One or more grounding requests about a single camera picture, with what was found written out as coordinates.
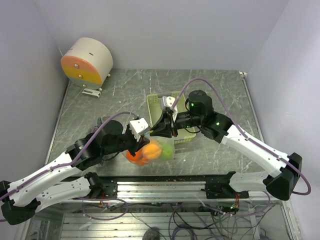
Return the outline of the yellow-orange peach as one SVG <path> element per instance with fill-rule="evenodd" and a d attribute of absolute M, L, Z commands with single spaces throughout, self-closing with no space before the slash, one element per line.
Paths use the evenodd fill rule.
<path fill-rule="evenodd" d="M 148 160 L 157 159 L 162 153 L 162 148 L 155 143 L 147 144 L 142 149 L 142 155 Z"/>

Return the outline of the orange fruit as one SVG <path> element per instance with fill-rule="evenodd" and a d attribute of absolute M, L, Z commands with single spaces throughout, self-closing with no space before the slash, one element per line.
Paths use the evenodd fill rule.
<path fill-rule="evenodd" d="M 129 151 L 126 152 L 125 157 L 133 164 L 138 166 L 146 165 L 149 160 L 143 156 L 143 150 L 140 149 L 135 152 L 135 156 L 133 156 Z"/>

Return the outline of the blue-zipper clear bag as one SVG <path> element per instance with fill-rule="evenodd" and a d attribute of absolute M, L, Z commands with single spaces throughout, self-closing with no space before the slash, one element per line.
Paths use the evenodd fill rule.
<path fill-rule="evenodd" d="M 146 135 L 149 143 L 131 155 L 128 150 L 121 154 L 132 164 L 144 166 L 152 162 L 167 162 L 175 157 L 175 145 L 173 138 Z"/>

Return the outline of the green apple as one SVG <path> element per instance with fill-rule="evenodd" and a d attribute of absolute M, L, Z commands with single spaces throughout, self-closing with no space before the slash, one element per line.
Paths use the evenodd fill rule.
<path fill-rule="evenodd" d="M 162 161 L 172 160 L 175 155 L 174 145 L 166 142 L 161 142 L 160 145 L 161 145 L 162 152 L 160 154 L 159 159 Z"/>

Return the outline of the yellow-green perforated plastic basket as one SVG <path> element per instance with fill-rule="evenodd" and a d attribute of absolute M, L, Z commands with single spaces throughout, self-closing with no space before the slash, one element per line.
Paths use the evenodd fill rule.
<path fill-rule="evenodd" d="M 171 91 L 171 92 L 165 92 L 165 93 L 154 93 L 146 96 L 146 102 L 148 106 L 151 127 L 155 125 L 155 123 L 159 120 L 162 114 L 161 103 L 160 103 L 162 97 L 166 96 L 166 97 L 176 98 L 178 95 L 179 95 L 179 91 Z M 180 97 L 176 105 L 178 113 L 187 111 L 185 107 L 185 101 L 186 101 L 185 95 L 182 94 L 182 96 Z M 178 136 L 172 138 L 174 141 L 174 144 L 187 143 L 196 137 L 196 134 L 195 134 L 196 130 L 194 127 L 187 128 L 187 130 L 179 129 L 177 131 Z"/>

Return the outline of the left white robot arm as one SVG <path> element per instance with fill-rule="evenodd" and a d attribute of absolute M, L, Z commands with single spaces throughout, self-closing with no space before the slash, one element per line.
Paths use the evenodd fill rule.
<path fill-rule="evenodd" d="M 106 186 L 88 168 L 101 164 L 107 155 L 124 151 L 135 155 L 150 141 L 144 135 L 150 127 L 144 118 L 129 122 L 126 129 L 116 120 L 102 124 L 95 132 L 77 140 L 55 160 L 20 180 L 0 183 L 3 220 L 18 225 L 41 210 L 74 198 L 96 199 L 106 194 Z M 81 172 L 84 176 L 62 181 Z"/>

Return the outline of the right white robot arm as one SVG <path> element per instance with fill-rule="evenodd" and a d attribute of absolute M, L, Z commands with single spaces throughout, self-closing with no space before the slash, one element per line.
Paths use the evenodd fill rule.
<path fill-rule="evenodd" d="M 230 117 L 216 112 L 212 98 L 202 90 L 188 95 L 185 112 L 178 112 L 172 96 L 162 96 L 159 102 L 162 113 L 151 128 L 151 136 L 172 138 L 181 129 L 198 127 L 206 138 L 239 151 L 263 168 L 261 172 L 232 173 L 229 181 L 220 186 L 224 197 L 231 198 L 243 191 L 266 191 L 279 200 L 290 199 L 302 169 L 303 159 L 298 153 L 278 151 L 253 137 Z"/>

